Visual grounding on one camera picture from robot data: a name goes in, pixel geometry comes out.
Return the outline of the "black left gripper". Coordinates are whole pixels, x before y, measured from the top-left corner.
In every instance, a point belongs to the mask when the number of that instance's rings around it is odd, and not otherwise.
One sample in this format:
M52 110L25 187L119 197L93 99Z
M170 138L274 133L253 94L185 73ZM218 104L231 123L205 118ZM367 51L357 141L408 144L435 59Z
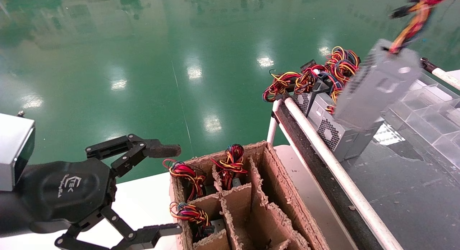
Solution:
M57 161L26 167L16 186L16 231L53 233L68 229L55 240L61 250L106 250L78 240L106 219L122 235L112 250L153 249L161 237L181 234L177 223L146 226L134 231L112 208L115 177L121 178L146 157L170 158L182 152L180 145L163 145L128 134L86 148L87 160ZM101 160L119 155L111 168Z

